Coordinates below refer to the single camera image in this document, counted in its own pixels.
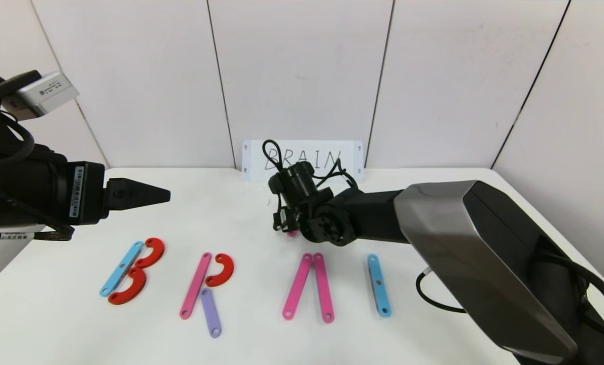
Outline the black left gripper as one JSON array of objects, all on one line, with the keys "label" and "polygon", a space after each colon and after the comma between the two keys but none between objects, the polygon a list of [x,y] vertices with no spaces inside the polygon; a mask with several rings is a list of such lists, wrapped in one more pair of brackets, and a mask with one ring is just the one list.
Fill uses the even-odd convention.
[{"label": "black left gripper", "polygon": [[99,163],[29,160],[3,171],[3,192],[34,213],[8,203],[3,226],[30,226],[49,217],[59,224],[96,224],[107,214],[170,201],[170,191],[127,178],[111,178],[104,189]]}]

